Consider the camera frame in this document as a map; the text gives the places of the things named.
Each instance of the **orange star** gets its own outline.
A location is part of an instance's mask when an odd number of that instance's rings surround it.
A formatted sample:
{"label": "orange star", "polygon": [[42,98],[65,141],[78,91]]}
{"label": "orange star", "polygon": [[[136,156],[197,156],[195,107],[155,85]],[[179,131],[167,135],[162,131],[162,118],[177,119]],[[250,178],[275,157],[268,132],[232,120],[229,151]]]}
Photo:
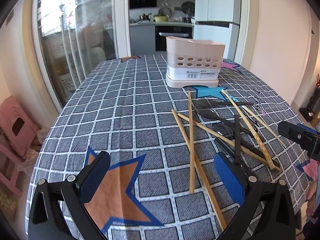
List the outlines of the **orange star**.
{"label": "orange star", "polygon": [[[88,148],[87,165],[96,154]],[[106,233],[114,222],[130,225],[162,226],[132,194],[145,155],[110,166],[92,200],[84,206],[97,224]]]}

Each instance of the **screw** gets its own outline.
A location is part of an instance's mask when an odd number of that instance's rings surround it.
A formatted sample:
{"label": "screw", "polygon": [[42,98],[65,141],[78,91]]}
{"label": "screw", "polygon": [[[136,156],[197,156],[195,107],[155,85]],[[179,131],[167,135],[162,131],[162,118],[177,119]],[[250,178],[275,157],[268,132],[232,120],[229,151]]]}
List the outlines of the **screw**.
{"label": "screw", "polygon": [[250,176],[249,177],[249,181],[250,182],[256,182],[257,181],[257,178],[255,176]]}
{"label": "screw", "polygon": [[279,180],[279,183],[280,183],[280,185],[282,185],[282,186],[285,186],[285,185],[286,185],[286,182],[285,182],[284,179],[280,179],[280,180]]}
{"label": "screw", "polygon": [[67,178],[67,180],[69,181],[69,182],[72,182],[72,181],[74,181],[76,179],[76,176],[75,175],[70,175],[68,178]]}
{"label": "screw", "polygon": [[38,184],[39,185],[42,185],[42,184],[44,184],[45,183],[45,179],[39,179],[39,181],[38,181]]}

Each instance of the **oven handle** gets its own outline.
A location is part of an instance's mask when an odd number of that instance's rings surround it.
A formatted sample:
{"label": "oven handle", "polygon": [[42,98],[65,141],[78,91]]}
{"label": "oven handle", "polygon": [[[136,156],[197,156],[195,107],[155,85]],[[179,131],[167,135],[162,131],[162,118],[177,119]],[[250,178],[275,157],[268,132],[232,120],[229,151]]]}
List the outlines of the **oven handle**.
{"label": "oven handle", "polygon": [[159,35],[162,37],[169,37],[169,36],[180,37],[180,38],[189,37],[189,33],[159,33]]}

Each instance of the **gray checkered tablecloth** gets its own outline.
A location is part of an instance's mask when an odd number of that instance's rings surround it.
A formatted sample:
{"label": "gray checkered tablecloth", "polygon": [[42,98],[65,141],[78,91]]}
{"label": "gray checkered tablecloth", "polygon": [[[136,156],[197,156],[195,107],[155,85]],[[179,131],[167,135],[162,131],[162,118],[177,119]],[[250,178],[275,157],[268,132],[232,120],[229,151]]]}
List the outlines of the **gray checkered tablecloth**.
{"label": "gray checkered tablecloth", "polygon": [[[248,70],[241,74],[221,69],[219,84],[239,101],[259,100],[267,113],[262,118],[277,133],[282,120],[298,124],[300,120],[277,93]],[[132,190],[136,199],[163,225],[137,226],[114,221],[106,228],[108,239],[215,239],[221,232],[203,182],[196,175],[195,193],[189,194],[189,152],[171,113],[174,108],[188,115],[187,91],[195,97],[195,89],[174,89],[165,82],[166,60],[162,55],[144,56],[121,62],[119,59],[100,63],[73,94],[51,128],[39,154],[30,181],[26,230],[33,192],[40,178],[49,182],[62,181],[77,174],[85,163],[87,147],[95,153],[110,153],[111,165],[146,155]],[[225,106],[216,113],[233,120],[235,109]],[[209,127],[215,121],[194,115],[196,121]],[[183,121],[188,133],[188,123]],[[285,138],[284,148],[264,128],[259,127],[265,146],[283,172],[270,171],[264,164],[243,156],[261,181],[288,182],[294,211],[305,201],[308,180],[295,166],[308,157],[300,146]],[[223,183],[215,172],[213,158],[222,151],[215,138],[195,127],[195,152],[212,186],[227,223],[237,212]],[[246,135],[244,139],[258,147]],[[79,238],[68,210],[61,205],[72,234]],[[263,203],[247,229],[252,235],[261,216]]]}

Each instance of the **pot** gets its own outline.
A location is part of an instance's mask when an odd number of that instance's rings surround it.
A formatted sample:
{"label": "pot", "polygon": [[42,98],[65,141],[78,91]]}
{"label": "pot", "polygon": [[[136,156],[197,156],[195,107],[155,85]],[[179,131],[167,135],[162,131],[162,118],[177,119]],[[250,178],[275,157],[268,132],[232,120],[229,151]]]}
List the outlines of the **pot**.
{"label": "pot", "polygon": [[142,14],[142,15],[140,15],[139,16],[139,20],[140,21],[150,21],[150,19],[149,19],[149,15],[151,15],[152,13],[149,13],[149,14]]}
{"label": "pot", "polygon": [[182,22],[184,22],[184,23],[191,23],[191,17],[189,17],[189,16],[183,17],[183,18],[182,18]]}
{"label": "pot", "polygon": [[154,16],[153,17],[156,22],[167,22],[167,16]]}

